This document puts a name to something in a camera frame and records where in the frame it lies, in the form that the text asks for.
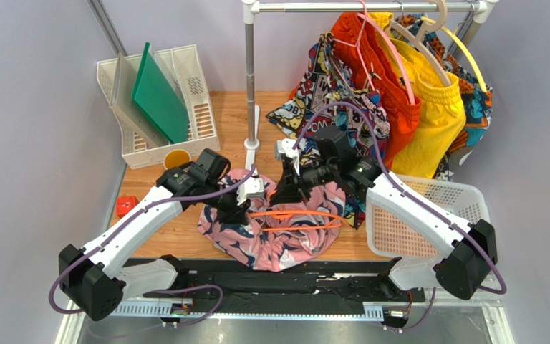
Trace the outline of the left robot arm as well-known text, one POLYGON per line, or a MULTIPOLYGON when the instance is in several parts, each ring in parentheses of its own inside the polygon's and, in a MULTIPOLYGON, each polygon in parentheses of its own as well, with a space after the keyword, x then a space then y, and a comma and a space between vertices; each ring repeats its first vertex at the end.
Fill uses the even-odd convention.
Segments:
POLYGON ((128 298, 169 290, 187 270, 177 258, 163 256, 131 267, 125 263, 160 227, 194 204, 242 222, 248 204, 239 201, 238 193, 256 175, 256 165, 223 186, 220 181, 229 168, 229 159, 205 149, 196 161, 163 172, 144 199, 98 238, 80 248, 67 245, 59 253, 59 276, 49 291, 52 309, 101 321, 128 298))

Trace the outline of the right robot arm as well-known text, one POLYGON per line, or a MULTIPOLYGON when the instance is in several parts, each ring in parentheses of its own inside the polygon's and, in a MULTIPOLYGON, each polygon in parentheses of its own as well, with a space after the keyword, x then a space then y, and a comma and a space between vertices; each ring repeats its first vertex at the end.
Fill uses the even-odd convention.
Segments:
POLYGON ((438 253, 431 257, 390 261, 382 275, 398 289, 442 287, 462 300, 483 289, 498 258, 495 229, 488 221, 471 222, 435 205, 382 168, 376 158, 361 156, 334 125, 319 130, 315 140, 318 159, 305 167, 294 140, 276 142, 274 154, 282 162, 282 175, 271 204, 307 202, 313 188, 333 182, 346 194, 386 210, 436 248, 438 253))

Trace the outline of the pink shark print shorts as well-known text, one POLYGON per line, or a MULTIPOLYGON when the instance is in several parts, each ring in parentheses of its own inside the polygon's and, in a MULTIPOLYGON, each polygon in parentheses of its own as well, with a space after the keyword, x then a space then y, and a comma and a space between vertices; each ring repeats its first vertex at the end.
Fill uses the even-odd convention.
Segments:
POLYGON ((340 232, 252 234, 245 225, 217 222, 216 214, 215 208, 203 206, 198 232, 217 249, 258 271, 280 272, 316 258, 331 247, 340 232))

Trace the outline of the orange plastic hanger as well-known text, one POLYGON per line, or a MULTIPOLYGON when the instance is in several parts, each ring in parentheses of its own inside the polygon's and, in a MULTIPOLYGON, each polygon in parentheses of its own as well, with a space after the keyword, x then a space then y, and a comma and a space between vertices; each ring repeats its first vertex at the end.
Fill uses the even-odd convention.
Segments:
POLYGON ((346 196, 333 183, 313 188, 307 202, 273 204, 274 194, 268 191, 263 199, 251 202, 245 230, 252 234, 337 234, 340 229, 351 227, 344 217, 346 196))

